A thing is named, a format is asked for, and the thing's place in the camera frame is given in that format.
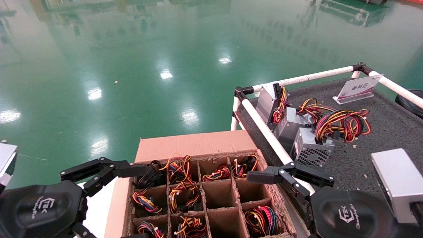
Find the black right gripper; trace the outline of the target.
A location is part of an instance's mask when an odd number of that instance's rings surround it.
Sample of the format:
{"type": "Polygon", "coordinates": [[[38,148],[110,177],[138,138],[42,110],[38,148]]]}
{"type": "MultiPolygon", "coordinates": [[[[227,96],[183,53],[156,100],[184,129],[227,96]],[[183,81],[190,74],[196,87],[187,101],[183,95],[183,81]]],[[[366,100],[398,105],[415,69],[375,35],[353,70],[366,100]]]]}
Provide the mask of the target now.
{"type": "Polygon", "coordinates": [[[321,170],[290,162],[268,166],[263,172],[250,171],[247,180],[280,184],[298,211],[309,208],[308,238],[394,238],[398,234],[397,221],[384,198],[331,188],[334,178],[321,170]],[[299,180],[322,189],[312,195],[299,180]]]}

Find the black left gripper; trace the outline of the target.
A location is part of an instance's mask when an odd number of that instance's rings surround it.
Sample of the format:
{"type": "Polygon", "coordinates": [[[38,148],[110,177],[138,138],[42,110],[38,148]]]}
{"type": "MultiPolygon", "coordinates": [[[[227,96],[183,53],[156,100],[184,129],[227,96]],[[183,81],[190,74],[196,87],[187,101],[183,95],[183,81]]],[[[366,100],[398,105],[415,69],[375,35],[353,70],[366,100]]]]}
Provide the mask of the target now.
{"type": "Polygon", "coordinates": [[[82,223],[86,196],[92,197],[116,177],[143,176],[147,166],[101,157],[60,173],[55,185],[31,185],[1,194],[2,238],[96,238],[82,223]],[[83,189],[76,182],[90,178],[83,189]]]}

